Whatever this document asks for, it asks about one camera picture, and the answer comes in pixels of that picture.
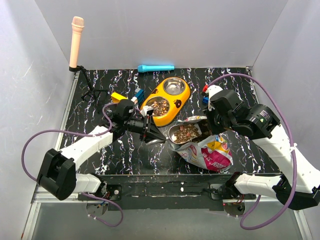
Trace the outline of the silver metal scoop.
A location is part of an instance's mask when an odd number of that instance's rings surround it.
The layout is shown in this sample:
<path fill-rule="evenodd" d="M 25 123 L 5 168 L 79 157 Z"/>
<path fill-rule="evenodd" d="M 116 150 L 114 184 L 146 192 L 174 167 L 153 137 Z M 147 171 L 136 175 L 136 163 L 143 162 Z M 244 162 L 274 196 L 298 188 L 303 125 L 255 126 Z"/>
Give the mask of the silver metal scoop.
<path fill-rule="evenodd" d="M 164 136 L 164 139 L 152 140 L 148 144 L 151 145 L 170 141 L 177 145 L 183 145 L 191 142 L 201 135 L 202 131 L 197 123 L 177 124 L 168 130 L 167 135 Z"/>

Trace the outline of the pink white pet food bag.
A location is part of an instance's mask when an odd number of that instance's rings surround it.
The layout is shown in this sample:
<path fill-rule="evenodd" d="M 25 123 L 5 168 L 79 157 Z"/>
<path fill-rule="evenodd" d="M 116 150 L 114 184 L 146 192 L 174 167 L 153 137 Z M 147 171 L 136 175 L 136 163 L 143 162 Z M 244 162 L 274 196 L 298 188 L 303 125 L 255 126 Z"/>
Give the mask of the pink white pet food bag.
<path fill-rule="evenodd" d="M 168 141 L 169 148 L 186 162 L 218 173 L 227 171 L 233 165 L 229 143 L 220 134 L 211 134 L 205 116 L 192 116 L 179 120 L 175 125 L 180 124 L 198 124 L 202 132 L 201 136 L 185 144 Z"/>

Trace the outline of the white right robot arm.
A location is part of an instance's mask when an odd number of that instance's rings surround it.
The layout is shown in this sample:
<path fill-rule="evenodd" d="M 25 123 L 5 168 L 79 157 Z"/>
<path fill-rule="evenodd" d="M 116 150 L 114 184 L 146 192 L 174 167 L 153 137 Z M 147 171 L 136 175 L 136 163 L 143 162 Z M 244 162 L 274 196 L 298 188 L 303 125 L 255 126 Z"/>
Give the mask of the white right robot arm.
<path fill-rule="evenodd" d="M 316 207 L 320 203 L 320 172 L 290 143 L 288 131 L 274 112 L 263 104 L 247 108 L 205 109 L 208 129 L 213 135 L 233 130 L 259 146 L 280 170 L 279 175 L 254 175 L 236 172 L 219 188 L 221 195 L 237 199 L 255 194 L 275 198 L 282 204 L 293 198 L 291 210 Z"/>

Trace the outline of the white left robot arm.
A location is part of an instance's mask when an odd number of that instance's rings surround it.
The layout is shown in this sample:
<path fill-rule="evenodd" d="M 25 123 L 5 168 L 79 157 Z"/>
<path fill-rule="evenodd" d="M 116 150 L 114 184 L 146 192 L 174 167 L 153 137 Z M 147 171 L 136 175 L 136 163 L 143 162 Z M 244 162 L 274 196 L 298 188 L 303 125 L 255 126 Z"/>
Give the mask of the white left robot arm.
<path fill-rule="evenodd" d="M 95 153 L 111 145 L 125 132 L 139 134 L 148 145 L 164 143 L 167 138 L 155 125 L 151 116 L 130 118 L 122 124 L 96 126 L 88 136 L 60 150 L 50 149 L 43 158 L 36 182 L 58 200 L 73 193 L 89 193 L 95 200 L 107 194 L 107 182 L 95 173 L 78 173 L 80 166 Z"/>

